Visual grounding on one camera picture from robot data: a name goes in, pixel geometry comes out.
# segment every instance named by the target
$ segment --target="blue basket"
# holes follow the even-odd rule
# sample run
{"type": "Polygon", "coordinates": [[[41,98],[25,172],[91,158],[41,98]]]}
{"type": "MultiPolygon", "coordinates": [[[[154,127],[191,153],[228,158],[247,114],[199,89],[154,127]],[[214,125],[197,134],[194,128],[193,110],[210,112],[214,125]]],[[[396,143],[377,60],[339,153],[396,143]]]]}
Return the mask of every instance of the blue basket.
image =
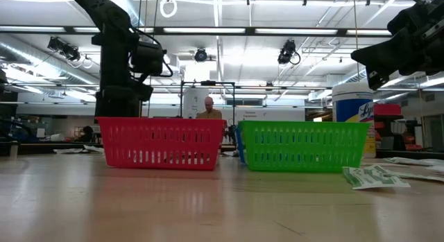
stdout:
{"type": "Polygon", "coordinates": [[[237,128],[236,128],[236,140],[237,140],[237,150],[239,151],[239,156],[241,158],[241,162],[245,164],[244,144],[242,142],[241,131],[240,131],[239,126],[237,126],[237,128]]]}

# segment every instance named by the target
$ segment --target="wooden table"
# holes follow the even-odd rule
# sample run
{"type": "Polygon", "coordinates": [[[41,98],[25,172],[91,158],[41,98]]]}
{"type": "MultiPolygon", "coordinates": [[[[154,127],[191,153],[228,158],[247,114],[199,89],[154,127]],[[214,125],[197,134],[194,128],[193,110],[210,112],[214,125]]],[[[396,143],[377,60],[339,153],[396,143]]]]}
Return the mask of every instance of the wooden table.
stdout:
{"type": "Polygon", "coordinates": [[[20,157],[0,161],[0,241],[443,241],[444,185],[410,183],[353,191],[341,174],[251,172],[232,158],[161,171],[20,157]]]}

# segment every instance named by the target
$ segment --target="black robotic arm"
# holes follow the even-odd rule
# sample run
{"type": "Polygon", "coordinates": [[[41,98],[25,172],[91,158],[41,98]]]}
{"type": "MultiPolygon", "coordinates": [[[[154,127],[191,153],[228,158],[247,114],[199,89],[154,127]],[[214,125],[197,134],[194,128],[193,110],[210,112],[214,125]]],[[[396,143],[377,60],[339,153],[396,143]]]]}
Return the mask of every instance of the black robotic arm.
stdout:
{"type": "Polygon", "coordinates": [[[112,1],[74,1],[85,9],[100,30],[92,38],[92,44],[101,46],[96,116],[140,116],[141,102],[148,101],[153,93],[153,88],[143,82],[148,76],[161,75],[167,51],[159,42],[140,41],[139,34],[147,34],[134,28],[128,13],[112,1]],[[142,76],[134,78],[131,72],[142,76]]]}

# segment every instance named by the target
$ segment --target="white container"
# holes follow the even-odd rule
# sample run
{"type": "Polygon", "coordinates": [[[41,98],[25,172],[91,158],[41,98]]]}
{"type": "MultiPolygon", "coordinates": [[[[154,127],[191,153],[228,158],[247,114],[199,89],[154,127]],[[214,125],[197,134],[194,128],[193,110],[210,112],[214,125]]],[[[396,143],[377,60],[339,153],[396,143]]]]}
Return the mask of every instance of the white container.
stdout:
{"type": "Polygon", "coordinates": [[[333,87],[333,121],[370,123],[364,157],[375,158],[375,115],[373,90],[367,83],[343,83],[333,87]]]}

